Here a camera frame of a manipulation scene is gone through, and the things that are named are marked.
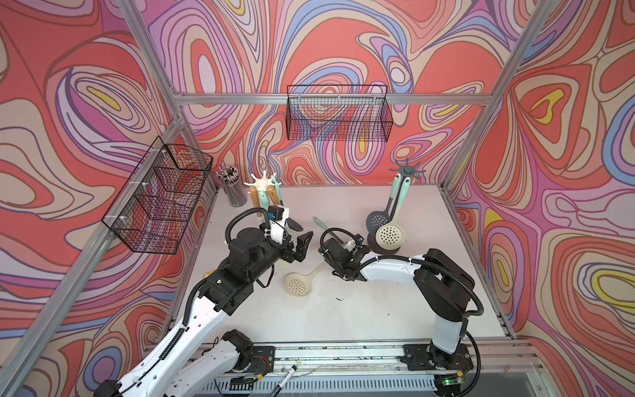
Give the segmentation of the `cream skimmer mint handle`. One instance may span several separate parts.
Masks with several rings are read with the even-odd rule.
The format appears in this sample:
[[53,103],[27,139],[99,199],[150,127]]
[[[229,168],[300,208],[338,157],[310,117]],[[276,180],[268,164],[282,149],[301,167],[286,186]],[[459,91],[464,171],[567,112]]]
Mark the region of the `cream skimmer mint handle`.
[[388,222],[386,225],[379,228],[375,235],[375,240],[377,244],[383,250],[390,250],[390,251],[398,250],[401,248],[401,246],[403,245],[405,241],[405,231],[398,224],[397,219],[398,219],[398,216],[400,215],[400,210],[403,206],[403,202],[405,200],[405,196],[408,193],[410,185],[411,185],[411,178],[407,177],[401,186],[400,194],[397,200],[395,215],[393,216],[390,222]]
[[271,206],[271,202],[269,200],[267,191],[259,191],[259,199],[260,199],[260,203],[261,203],[261,208],[264,208],[265,210],[268,210],[268,208]]

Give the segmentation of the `dark grey utensil rack stand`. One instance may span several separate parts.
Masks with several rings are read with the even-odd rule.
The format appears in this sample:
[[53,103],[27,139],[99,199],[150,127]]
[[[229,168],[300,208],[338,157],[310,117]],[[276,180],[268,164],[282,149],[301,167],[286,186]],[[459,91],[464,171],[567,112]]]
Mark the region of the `dark grey utensil rack stand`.
[[[401,186],[402,186],[402,184],[403,184],[404,180],[405,180],[407,177],[410,177],[410,178],[411,178],[411,184],[412,184],[413,178],[415,177],[415,175],[416,175],[416,173],[417,173],[417,171],[416,171],[416,166],[417,166],[417,165],[419,165],[419,163],[417,163],[415,166],[411,166],[411,165],[408,163],[408,159],[406,159],[406,160],[405,160],[405,163],[404,163],[403,165],[400,165],[400,163],[398,163],[398,162],[396,162],[396,164],[399,166],[399,168],[398,168],[398,173],[400,173],[400,174],[402,175],[402,180],[401,180],[401,183],[400,183],[400,186],[399,186],[398,192],[397,192],[397,194],[395,195],[394,201],[393,201],[393,203],[392,203],[392,205],[391,205],[391,208],[390,208],[390,215],[389,215],[389,217],[390,217],[390,221],[391,221],[391,219],[393,218],[393,216],[395,215],[395,210],[396,210],[396,205],[397,205],[398,196],[399,196],[399,194],[400,194]],[[384,256],[385,256],[385,255],[393,255],[393,254],[396,254],[396,253],[398,252],[398,250],[399,250],[399,249],[398,249],[398,250],[393,250],[393,251],[390,251],[390,250],[383,250],[383,249],[382,249],[382,248],[381,248],[381,247],[377,244],[377,242],[376,242],[376,240],[375,240],[375,235],[370,235],[370,233],[369,233],[369,235],[368,235],[368,243],[369,243],[369,247],[370,247],[370,249],[371,249],[373,252],[375,252],[375,253],[377,253],[377,254],[380,254],[380,255],[384,255]]]

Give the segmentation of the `cream slotted spoon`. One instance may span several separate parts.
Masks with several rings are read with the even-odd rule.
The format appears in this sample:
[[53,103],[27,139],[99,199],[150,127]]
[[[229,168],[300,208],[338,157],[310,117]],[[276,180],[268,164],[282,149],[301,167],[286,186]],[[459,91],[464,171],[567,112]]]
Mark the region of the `cream slotted spoon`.
[[257,188],[254,187],[254,186],[250,186],[248,188],[248,191],[249,191],[249,195],[251,197],[251,201],[252,201],[253,207],[254,208],[259,208],[261,206],[261,203],[260,203],[260,199],[259,199],[259,194],[258,194]]

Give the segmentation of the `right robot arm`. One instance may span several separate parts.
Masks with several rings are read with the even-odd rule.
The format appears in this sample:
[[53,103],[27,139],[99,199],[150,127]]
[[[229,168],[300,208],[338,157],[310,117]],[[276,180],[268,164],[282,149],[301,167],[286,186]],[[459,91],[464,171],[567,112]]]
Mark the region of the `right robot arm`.
[[474,279],[449,256],[431,248],[422,256],[379,255],[367,245],[356,243],[347,249],[331,238],[318,250],[332,268],[332,274],[344,281],[393,281],[416,286],[435,314],[433,338],[423,353],[423,370],[458,370],[472,363],[459,352],[467,334],[470,317],[484,314],[480,298],[474,292]]

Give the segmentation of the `grey slotted spoon mint handle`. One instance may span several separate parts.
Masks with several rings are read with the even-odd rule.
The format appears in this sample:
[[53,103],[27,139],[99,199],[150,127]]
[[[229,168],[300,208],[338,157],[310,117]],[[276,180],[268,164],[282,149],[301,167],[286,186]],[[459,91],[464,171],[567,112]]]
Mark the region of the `grey slotted spoon mint handle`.
[[398,192],[401,180],[402,180],[402,175],[400,173],[395,175],[395,178],[393,180],[393,184],[391,187],[390,196],[389,196],[385,209],[381,211],[373,211],[367,216],[365,221],[365,226],[367,228],[368,233],[370,233],[370,235],[375,235],[377,230],[380,227],[384,226],[390,221],[390,217],[389,217],[390,208],[394,201],[395,195]]

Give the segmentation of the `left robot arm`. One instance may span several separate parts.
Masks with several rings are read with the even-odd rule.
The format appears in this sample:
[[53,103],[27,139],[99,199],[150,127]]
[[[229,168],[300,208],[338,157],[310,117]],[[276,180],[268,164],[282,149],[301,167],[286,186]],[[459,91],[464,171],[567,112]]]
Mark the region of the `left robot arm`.
[[225,230],[229,254],[218,268],[191,289],[180,322],[130,372],[106,380],[96,396],[194,396],[205,385],[233,369],[249,367],[253,343],[233,330],[202,357],[193,355],[253,293],[264,273],[273,274],[279,260],[306,257],[313,233],[294,243],[286,228],[289,209],[271,205],[249,208]]

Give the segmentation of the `grey skimmer mint handle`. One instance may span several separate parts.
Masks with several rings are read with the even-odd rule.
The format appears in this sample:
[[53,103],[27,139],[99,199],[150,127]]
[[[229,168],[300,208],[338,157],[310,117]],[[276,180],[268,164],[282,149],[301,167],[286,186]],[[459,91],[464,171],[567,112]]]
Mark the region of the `grey skimmer mint handle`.
[[[272,180],[272,183],[274,184],[274,187],[275,187],[275,192],[276,192],[277,198],[278,198],[278,200],[279,200],[279,204],[280,204],[280,205],[282,205],[282,206],[284,206],[283,196],[282,196],[281,191],[280,191],[280,183],[279,183],[279,181],[276,179],[276,173],[274,173],[273,175],[271,175],[271,180]],[[288,218],[288,220],[287,220],[287,226],[288,226],[291,230],[293,230],[294,232],[302,232],[302,231],[304,231],[304,228],[303,228],[303,227],[302,227],[299,223],[297,223],[296,221],[294,221],[292,218]]]

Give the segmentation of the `cream skimmer wooden handle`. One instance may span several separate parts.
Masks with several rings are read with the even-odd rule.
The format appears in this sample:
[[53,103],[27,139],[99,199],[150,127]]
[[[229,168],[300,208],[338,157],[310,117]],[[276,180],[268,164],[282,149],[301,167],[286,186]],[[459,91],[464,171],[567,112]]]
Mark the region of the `cream skimmer wooden handle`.
[[275,186],[274,185],[268,186],[266,191],[267,191],[269,200],[271,202],[271,205],[276,205],[276,206],[280,205],[279,196],[277,194]]

